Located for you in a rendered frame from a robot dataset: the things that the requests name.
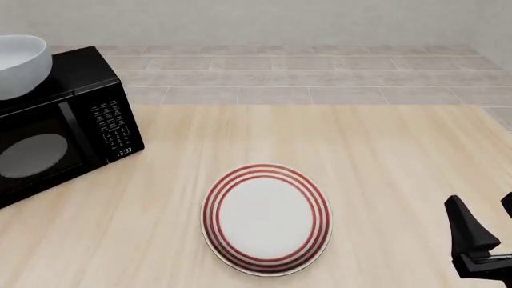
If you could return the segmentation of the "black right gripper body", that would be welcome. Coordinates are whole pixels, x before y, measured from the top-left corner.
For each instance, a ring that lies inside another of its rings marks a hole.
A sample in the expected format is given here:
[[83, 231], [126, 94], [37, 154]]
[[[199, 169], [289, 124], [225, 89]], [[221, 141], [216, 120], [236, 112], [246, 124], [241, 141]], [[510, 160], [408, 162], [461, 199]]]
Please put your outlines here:
[[451, 256], [460, 278], [512, 282], [512, 254], [463, 253], [451, 249]]

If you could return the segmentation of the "black microwave oven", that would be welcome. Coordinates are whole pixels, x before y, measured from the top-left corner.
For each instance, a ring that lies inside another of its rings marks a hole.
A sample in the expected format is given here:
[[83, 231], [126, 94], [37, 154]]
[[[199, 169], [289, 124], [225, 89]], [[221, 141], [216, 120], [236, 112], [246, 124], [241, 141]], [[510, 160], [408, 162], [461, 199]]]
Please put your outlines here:
[[37, 88], [0, 101], [0, 209], [145, 148], [122, 81], [96, 47], [52, 60]]

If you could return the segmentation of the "white plate with red rings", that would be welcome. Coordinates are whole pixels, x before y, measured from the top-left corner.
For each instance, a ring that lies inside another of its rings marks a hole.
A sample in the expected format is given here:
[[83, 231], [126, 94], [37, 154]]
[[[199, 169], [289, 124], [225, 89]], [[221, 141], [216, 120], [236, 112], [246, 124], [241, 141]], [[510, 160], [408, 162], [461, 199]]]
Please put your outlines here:
[[333, 215], [311, 179], [263, 162], [220, 177], [202, 201], [200, 225], [217, 258], [243, 273], [270, 278], [316, 261], [332, 235]]

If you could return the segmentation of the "white bowl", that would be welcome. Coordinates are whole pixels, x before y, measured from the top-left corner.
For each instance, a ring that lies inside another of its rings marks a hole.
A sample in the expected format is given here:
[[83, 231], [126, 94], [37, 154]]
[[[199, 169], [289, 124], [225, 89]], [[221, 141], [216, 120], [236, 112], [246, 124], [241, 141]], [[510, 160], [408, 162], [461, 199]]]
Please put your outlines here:
[[49, 76], [52, 64], [45, 40], [33, 35], [0, 35], [0, 100], [34, 90]]

